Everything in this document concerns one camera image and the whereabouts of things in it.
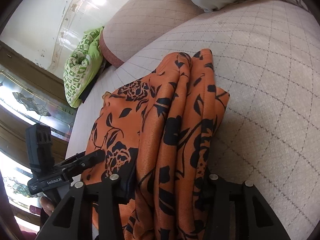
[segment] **wall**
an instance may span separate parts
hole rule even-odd
[[[23,0],[0,40],[47,69],[65,10],[71,0]]]

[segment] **green patterned pillow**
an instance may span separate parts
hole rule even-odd
[[[101,66],[103,57],[99,48],[99,38],[102,30],[103,27],[85,32],[81,42],[64,65],[64,90],[67,101],[72,107],[80,105],[80,94]]]

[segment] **black floral pattern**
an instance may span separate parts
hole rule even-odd
[[[126,101],[140,101],[148,96],[149,85],[141,80],[133,81],[118,90],[118,95],[125,95]]]
[[[108,177],[113,173],[117,173],[122,165],[129,163],[130,161],[131,156],[127,147],[122,142],[117,141],[112,147],[112,151],[107,151],[105,164],[106,172],[104,175]]]
[[[170,117],[167,119],[164,128],[163,141],[167,145],[177,145],[179,140],[179,133],[181,127],[181,116],[177,118]]]

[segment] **stained glass window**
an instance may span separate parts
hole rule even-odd
[[[76,110],[31,88],[1,65],[0,105],[30,124],[50,126],[53,136],[69,141]]]
[[[4,182],[4,188],[7,193],[9,203],[26,212],[30,213],[30,206],[41,208],[41,192],[37,195],[31,195],[27,182],[32,178],[31,170],[15,162],[2,152],[0,152],[0,170]],[[15,217],[19,225],[39,231],[39,227],[30,223],[24,223],[23,220]]]

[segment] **human hand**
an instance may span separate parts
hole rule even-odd
[[[40,204],[43,208],[43,210],[47,213],[48,216],[51,216],[54,211],[54,205],[50,201],[50,199],[46,197],[40,198]]]

